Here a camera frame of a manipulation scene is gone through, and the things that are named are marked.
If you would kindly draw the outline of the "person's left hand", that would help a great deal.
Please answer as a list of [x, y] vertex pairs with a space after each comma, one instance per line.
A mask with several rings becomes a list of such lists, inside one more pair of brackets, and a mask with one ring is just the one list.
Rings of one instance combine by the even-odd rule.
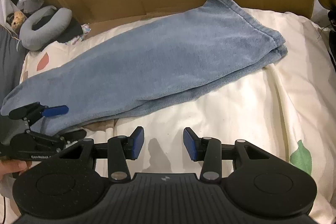
[[0, 162], [0, 177], [10, 173], [22, 173], [28, 170], [32, 165], [31, 161], [21, 160], [1, 160]]

